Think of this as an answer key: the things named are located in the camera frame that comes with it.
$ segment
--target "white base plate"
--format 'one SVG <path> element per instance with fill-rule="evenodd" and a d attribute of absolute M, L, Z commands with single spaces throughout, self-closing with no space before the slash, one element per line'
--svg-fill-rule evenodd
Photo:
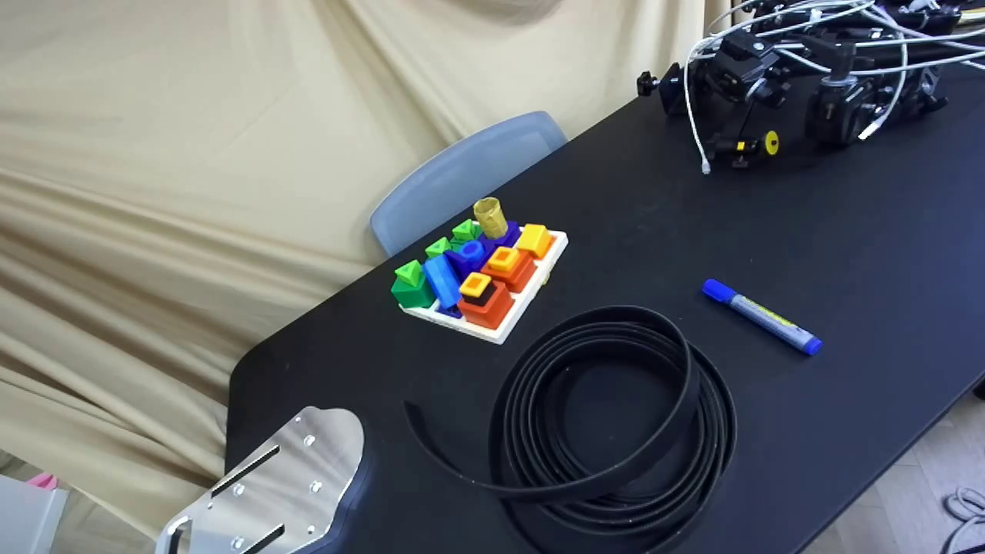
<path fill-rule="evenodd" d="M 530 282 L 519 293 L 512 293 L 513 295 L 513 309 L 502 316 L 502 324 L 496 330 L 475 326 L 465 316 L 447 316 L 447 315 L 436 312 L 436 301 L 432 309 L 399 309 L 399 312 L 408 315 L 408 316 L 428 319 L 435 326 L 444 326 L 444 330 L 452 330 L 452 332 L 460 332 L 460 337 L 475 337 L 480 342 L 502 345 L 513 332 L 516 319 L 523 316 L 523 312 L 530 309 L 535 293 L 541 293 L 541 287 L 547 282 L 557 260 L 566 249 L 566 235 L 562 232 L 552 232 L 552 238 L 554 238 L 552 249 L 545 251 L 545 260 L 533 263 L 535 271 L 533 271 Z"/>

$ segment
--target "beige cloth backdrop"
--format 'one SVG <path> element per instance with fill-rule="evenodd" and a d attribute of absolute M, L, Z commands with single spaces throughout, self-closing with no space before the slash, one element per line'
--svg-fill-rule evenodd
<path fill-rule="evenodd" d="M 720 4 L 0 0 L 0 450 L 155 536 L 404 172 L 519 110 L 578 137 Z"/>

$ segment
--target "chair backrest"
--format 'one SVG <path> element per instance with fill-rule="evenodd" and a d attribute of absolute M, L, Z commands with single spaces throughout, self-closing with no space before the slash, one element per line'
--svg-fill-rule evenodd
<path fill-rule="evenodd" d="M 368 228 L 382 251 L 389 260 L 407 249 L 559 144 L 566 140 L 557 123 L 545 110 L 533 110 L 440 150 L 373 208 Z"/>

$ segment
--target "black cable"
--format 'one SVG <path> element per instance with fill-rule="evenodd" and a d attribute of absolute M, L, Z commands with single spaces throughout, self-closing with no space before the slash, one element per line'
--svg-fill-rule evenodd
<path fill-rule="evenodd" d="M 562 396 L 574 371 L 629 360 L 675 384 L 669 417 L 611 461 L 586 468 L 562 436 Z M 734 414 L 715 366 L 661 315 L 602 309 L 539 340 L 513 366 L 492 417 L 492 484 L 457 471 L 408 406 L 408 426 L 432 459 L 457 481 L 505 501 L 541 552 L 658 552 L 707 505 L 734 439 Z M 653 468 L 670 481 L 653 489 Z"/>

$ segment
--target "blue marker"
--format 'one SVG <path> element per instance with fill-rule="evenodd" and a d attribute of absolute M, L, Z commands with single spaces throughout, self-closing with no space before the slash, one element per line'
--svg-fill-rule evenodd
<path fill-rule="evenodd" d="M 773 337 L 785 340 L 790 347 L 802 350 L 805 358 L 821 350 L 821 340 L 814 340 L 809 330 L 793 326 L 790 319 L 767 312 L 762 306 L 737 295 L 731 287 L 720 279 L 706 279 L 701 293 L 718 301 L 728 306 L 731 312 L 744 315 L 749 319 L 759 324 Z"/>

